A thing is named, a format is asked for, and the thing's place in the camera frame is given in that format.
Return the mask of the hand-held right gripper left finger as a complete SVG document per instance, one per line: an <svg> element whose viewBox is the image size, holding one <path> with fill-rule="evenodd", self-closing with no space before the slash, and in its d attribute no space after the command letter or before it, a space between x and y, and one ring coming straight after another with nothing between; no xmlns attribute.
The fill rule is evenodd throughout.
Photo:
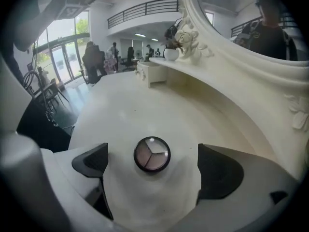
<svg viewBox="0 0 309 232"><path fill-rule="evenodd" d="M128 229L111 221L93 205L101 194L98 178L88 178L74 170L72 160L98 144L53 153L41 149L44 167L51 187L69 218L73 232L127 232Z"/></svg>

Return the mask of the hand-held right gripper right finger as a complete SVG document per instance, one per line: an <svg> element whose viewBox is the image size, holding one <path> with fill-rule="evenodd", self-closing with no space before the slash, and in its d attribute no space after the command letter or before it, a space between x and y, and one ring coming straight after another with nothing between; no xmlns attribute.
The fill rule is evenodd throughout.
<svg viewBox="0 0 309 232"><path fill-rule="evenodd" d="M173 232L264 232L298 188L277 163L225 147L199 144L197 166L196 205Z"/></svg>

